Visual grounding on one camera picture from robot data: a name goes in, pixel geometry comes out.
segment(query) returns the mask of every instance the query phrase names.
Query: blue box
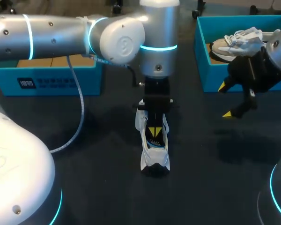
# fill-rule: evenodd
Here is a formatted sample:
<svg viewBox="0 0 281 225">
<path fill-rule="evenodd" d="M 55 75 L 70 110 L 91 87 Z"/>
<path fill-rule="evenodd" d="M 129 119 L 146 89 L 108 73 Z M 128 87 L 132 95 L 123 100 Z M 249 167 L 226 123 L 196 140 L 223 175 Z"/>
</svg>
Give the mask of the blue box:
<svg viewBox="0 0 281 225">
<path fill-rule="evenodd" d="M 281 30 L 281 15 L 198 17 L 194 51 L 204 92 L 217 92 L 224 78 L 228 76 L 227 63 L 211 64 L 206 44 L 251 27 L 265 32 Z M 281 90 L 281 82 L 271 90 Z M 242 91 L 242 87 L 235 85 L 230 91 Z"/>
<path fill-rule="evenodd" d="M 18 61 L 0 62 L 0 89 L 5 96 L 77 96 L 69 67 L 17 67 Z M 82 93 L 98 96 L 102 65 L 74 67 Z"/>
</svg>

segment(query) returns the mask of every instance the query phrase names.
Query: logo on box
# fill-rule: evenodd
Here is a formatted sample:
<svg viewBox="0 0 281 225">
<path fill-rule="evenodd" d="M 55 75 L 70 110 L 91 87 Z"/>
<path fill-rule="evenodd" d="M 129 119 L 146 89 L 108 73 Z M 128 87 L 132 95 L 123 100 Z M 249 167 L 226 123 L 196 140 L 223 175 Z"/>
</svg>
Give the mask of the logo on box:
<svg viewBox="0 0 281 225">
<path fill-rule="evenodd" d="M 22 89 L 35 89 L 36 88 L 32 78 L 18 78 L 17 80 Z"/>
</svg>

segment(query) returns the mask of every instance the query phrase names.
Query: white cable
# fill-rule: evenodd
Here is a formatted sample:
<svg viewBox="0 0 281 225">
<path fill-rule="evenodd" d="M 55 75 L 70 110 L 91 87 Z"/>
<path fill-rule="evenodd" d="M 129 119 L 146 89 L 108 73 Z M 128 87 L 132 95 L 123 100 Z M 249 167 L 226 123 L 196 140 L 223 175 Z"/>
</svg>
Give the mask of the white cable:
<svg viewBox="0 0 281 225">
<path fill-rule="evenodd" d="M 100 62 L 100 63 L 104 63 L 104 64 L 108 64 L 108 65 L 113 65 L 113 66 L 118 66 L 118 67 L 129 67 L 129 65 L 126 65 L 126 64 L 121 64 L 121 65 L 118 65 L 118 64 L 113 64 L 107 60 L 102 60 L 102 59 L 98 59 L 97 57 L 94 57 L 92 55 L 89 56 L 92 60 L 96 61 L 96 62 Z M 80 97 L 80 102 L 81 102 L 81 118 L 80 118 L 80 123 L 79 123 L 79 126 L 76 130 L 76 133 L 73 135 L 73 137 L 67 142 L 65 143 L 64 145 L 60 146 L 59 148 L 56 148 L 56 149 L 53 149 L 53 150 L 50 150 L 49 152 L 51 154 L 53 153 L 56 153 L 56 152 L 59 152 L 63 149 L 65 149 L 67 146 L 69 146 L 75 139 L 76 137 L 79 135 L 79 133 L 81 132 L 81 129 L 82 129 L 82 125 L 83 125 L 83 122 L 84 122 L 84 114 L 85 114 L 85 111 L 84 111 L 84 99 L 83 99 L 83 94 L 82 94 L 82 91 L 81 91 L 81 88 L 80 88 L 80 84 L 78 82 L 78 79 L 77 79 L 77 76 L 76 76 L 76 73 L 74 71 L 74 68 L 72 66 L 72 63 L 71 63 L 71 60 L 70 60 L 70 57 L 67 56 L 67 63 L 69 64 L 69 67 L 70 67 L 70 70 L 72 72 L 72 75 L 75 79 L 75 83 L 76 83 L 76 86 L 77 86 L 77 89 L 78 89 L 78 92 L 79 92 L 79 97 Z"/>
<path fill-rule="evenodd" d="M 80 97 L 80 102 L 81 102 L 81 118 L 80 118 L 80 123 L 79 123 L 79 126 L 77 128 L 77 131 L 76 133 L 73 135 L 73 137 L 67 142 L 65 143 L 64 145 L 60 146 L 59 148 L 56 148 L 56 149 L 53 149 L 53 150 L 50 150 L 50 153 L 53 154 L 55 152 L 58 152 L 60 150 L 63 150 L 65 149 L 67 146 L 69 146 L 75 139 L 76 137 L 78 136 L 78 134 L 80 133 L 81 129 L 82 129 L 82 125 L 83 125 L 83 122 L 84 122 L 84 99 L 83 99 L 83 95 L 82 95 L 82 91 L 81 91 L 81 88 L 80 88 L 80 84 L 78 82 L 78 79 L 77 79 L 77 76 L 76 76 L 76 73 L 74 71 L 74 68 L 71 64 L 71 61 L 70 61 L 70 57 L 67 56 L 67 62 L 69 64 L 69 67 L 70 67 L 70 70 L 73 74 L 73 77 L 75 79 L 75 83 L 76 83 L 76 86 L 77 86 L 77 89 L 78 89 L 78 92 L 79 92 L 79 97 Z"/>
</svg>

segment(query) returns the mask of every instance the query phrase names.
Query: black cable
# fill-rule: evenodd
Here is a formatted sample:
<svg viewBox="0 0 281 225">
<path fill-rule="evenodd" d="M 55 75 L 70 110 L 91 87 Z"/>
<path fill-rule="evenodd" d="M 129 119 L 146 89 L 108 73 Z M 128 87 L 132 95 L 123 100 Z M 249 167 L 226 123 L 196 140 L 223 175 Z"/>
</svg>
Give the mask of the black cable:
<svg viewBox="0 0 281 225">
<path fill-rule="evenodd" d="M 133 87 L 138 87 L 137 85 L 137 82 L 136 82 L 136 74 L 135 74 L 135 71 L 130 67 L 130 66 L 127 66 L 127 69 L 131 72 L 132 74 L 132 86 Z"/>
</svg>

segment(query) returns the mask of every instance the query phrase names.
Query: robotic arm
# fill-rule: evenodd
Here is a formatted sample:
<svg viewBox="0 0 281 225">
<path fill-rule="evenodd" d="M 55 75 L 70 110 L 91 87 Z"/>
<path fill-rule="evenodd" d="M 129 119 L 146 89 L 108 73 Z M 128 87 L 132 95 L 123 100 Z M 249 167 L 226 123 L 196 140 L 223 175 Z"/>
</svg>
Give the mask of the robotic arm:
<svg viewBox="0 0 281 225">
<path fill-rule="evenodd" d="M 135 104 L 135 125 L 147 150 L 141 169 L 156 163 L 170 169 L 164 114 L 173 102 L 168 77 L 174 73 L 176 61 L 178 15 L 179 0 L 140 0 L 138 11 L 113 18 L 0 15 L 0 61 L 81 54 L 123 65 L 140 52 L 145 89 L 143 100 Z"/>
<path fill-rule="evenodd" d="M 267 92 L 281 81 L 281 31 L 254 56 L 236 57 L 228 65 L 228 74 L 219 92 L 226 93 L 235 84 L 240 84 L 244 102 L 223 117 L 241 118 L 250 109 L 257 108 L 256 93 Z"/>
<path fill-rule="evenodd" d="M 95 54 L 125 64 L 144 41 L 141 21 L 129 16 L 0 15 L 0 60 Z"/>
<path fill-rule="evenodd" d="M 140 0 L 138 12 L 114 18 L 0 15 L 0 60 L 81 54 L 126 64 L 140 52 L 145 89 L 135 126 L 142 138 L 141 169 L 158 164 L 169 170 L 164 114 L 172 103 L 168 77 L 174 73 L 178 14 L 179 0 Z M 0 225 L 64 224 L 57 180 L 45 144 L 0 107 Z"/>
</svg>

